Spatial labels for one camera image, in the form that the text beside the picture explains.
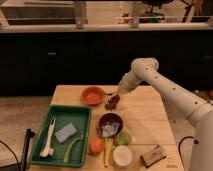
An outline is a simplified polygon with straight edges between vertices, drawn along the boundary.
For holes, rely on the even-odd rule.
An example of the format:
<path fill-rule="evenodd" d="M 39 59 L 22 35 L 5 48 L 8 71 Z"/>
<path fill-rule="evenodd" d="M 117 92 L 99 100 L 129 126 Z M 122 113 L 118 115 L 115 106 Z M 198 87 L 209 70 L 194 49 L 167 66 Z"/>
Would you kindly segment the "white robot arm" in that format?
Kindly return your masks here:
<path fill-rule="evenodd" d="M 190 171 L 213 171 L 213 104 L 158 72 L 155 58 L 136 58 L 118 84 L 119 95 L 134 91 L 142 81 L 178 108 L 195 128 Z"/>

